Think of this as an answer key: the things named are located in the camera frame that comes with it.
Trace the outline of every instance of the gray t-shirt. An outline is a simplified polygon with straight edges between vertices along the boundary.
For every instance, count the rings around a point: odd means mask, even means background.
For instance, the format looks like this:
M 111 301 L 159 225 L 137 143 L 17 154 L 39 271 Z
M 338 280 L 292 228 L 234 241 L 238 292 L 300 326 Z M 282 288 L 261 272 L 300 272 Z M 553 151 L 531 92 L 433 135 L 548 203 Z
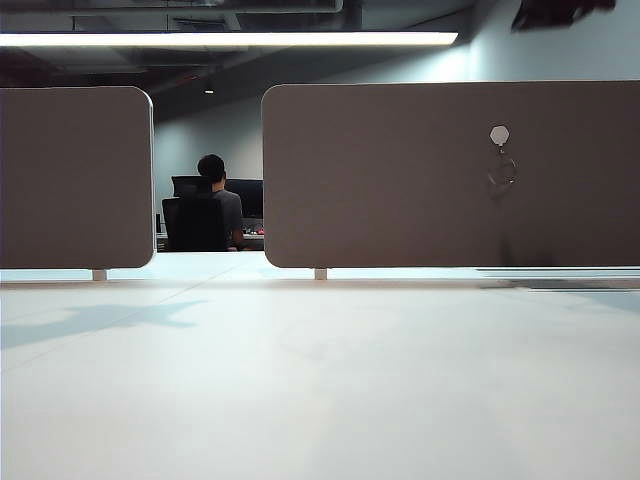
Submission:
M 227 239 L 231 239 L 232 230 L 242 230 L 242 201 L 240 195 L 227 190 L 213 192 L 213 198 L 217 198 L 222 205 L 222 215 L 227 231 Z

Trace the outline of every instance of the wall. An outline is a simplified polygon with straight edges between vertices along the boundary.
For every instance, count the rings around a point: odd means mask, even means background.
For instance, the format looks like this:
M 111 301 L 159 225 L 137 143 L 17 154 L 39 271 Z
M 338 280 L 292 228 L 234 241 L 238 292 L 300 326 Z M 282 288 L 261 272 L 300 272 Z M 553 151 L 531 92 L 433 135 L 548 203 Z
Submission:
M 618 0 L 571 28 L 510 32 L 519 0 L 501 0 L 472 44 L 473 80 L 628 80 L 640 78 L 640 2 Z
M 571 28 L 510 32 L 519 0 L 482 0 L 470 44 L 430 49 L 318 83 L 501 81 L 640 78 L 640 2 L 618 0 Z M 260 98 L 226 105 L 156 127 L 156 198 L 171 195 L 170 176 L 194 174 L 204 153 L 222 155 L 231 177 L 262 178 Z

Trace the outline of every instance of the chair headrest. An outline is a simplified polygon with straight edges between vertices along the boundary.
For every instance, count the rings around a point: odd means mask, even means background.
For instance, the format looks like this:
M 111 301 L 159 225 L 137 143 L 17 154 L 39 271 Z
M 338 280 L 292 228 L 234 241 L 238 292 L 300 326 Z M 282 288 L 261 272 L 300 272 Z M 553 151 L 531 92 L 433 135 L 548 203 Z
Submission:
M 206 198 L 211 195 L 211 180 L 199 175 L 171 177 L 173 196 L 180 198 Z

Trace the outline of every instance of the black hair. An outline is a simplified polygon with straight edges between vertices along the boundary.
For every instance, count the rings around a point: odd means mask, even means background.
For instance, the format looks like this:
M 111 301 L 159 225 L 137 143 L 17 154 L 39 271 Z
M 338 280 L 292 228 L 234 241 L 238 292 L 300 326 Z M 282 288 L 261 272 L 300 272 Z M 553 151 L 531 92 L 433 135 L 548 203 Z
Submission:
M 218 183 L 227 174 L 224 171 L 224 161 L 213 153 L 205 155 L 198 162 L 198 172 L 203 177 L 209 177 L 211 183 Z

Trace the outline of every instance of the hexagonal keychain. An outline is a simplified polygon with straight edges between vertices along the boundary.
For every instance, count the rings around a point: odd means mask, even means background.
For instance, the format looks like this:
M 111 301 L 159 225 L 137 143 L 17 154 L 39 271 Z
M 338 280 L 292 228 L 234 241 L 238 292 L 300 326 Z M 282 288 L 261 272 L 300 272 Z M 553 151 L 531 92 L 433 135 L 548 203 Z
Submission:
M 504 125 L 497 125 L 491 129 L 489 136 L 498 147 L 498 155 L 500 155 L 500 164 L 487 172 L 489 182 L 496 187 L 512 185 L 516 181 L 518 167 L 504 149 L 504 145 L 509 140 L 509 129 Z

